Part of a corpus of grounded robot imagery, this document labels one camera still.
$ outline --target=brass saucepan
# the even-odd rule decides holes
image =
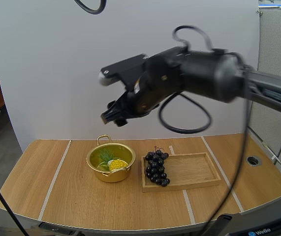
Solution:
[[[104,138],[104,137],[107,137],[110,142],[100,145],[100,138]],[[127,166],[119,169],[114,169],[111,171],[100,170],[97,167],[102,162],[102,160],[98,156],[100,154],[100,151],[103,150],[107,150],[110,153],[113,153],[115,157],[126,162]],[[101,135],[97,139],[97,146],[91,149],[87,154],[87,164],[93,169],[96,177],[99,180],[104,182],[114,183],[114,182],[122,181],[123,179],[128,177],[130,173],[131,165],[135,161],[135,157],[136,157],[135,152],[131,147],[124,144],[113,143],[110,136]]]

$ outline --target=robotic arm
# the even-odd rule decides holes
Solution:
[[[117,126],[127,119],[146,116],[168,96],[188,91],[229,103],[245,97],[245,79],[250,99],[281,112],[281,77],[253,71],[236,53],[223,49],[212,52],[174,47],[147,57],[141,54],[101,69],[103,85],[122,81],[126,92],[108,104],[101,115],[104,123]]]

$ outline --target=white backdrop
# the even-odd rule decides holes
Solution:
[[[98,1],[84,0],[89,7]],[[145,53],[149,56],[178,43],[172,30],[196,25],[214,47],[241,53],[257,66],[259,18],[257,0],[109,0],[94,16],[73,0],[0,0],[0,83],[22,150],[36,139],[113,139],[183,137],[166,130],[157,111],[117,128],[99,117],[108,102],[124,91],[116,83],[102,87],[102,67]],[[195,50],[206,50],[192,31],[180,32]],[[213,125],[197,135],[238,133],[243,101],[224,104],[194,94],[212,114]],[[164,115],[172,125],[194,128],[205,116],[177,98]]]

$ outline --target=round grommet hole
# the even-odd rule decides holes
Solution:
[[[262,160],[258,156],[248,156],[247,163],[250,166],[260,166],[262,164]]]

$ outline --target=wooden tray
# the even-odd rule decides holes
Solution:
[[[152,183],[147,178],[145,169],[148,165],[148,161],[142,156],[142,191],[144,193],[201,188],[220,183],[220,176],[205,152],[170,155],[164,162],[165,172],[171,180],[167,187]]]

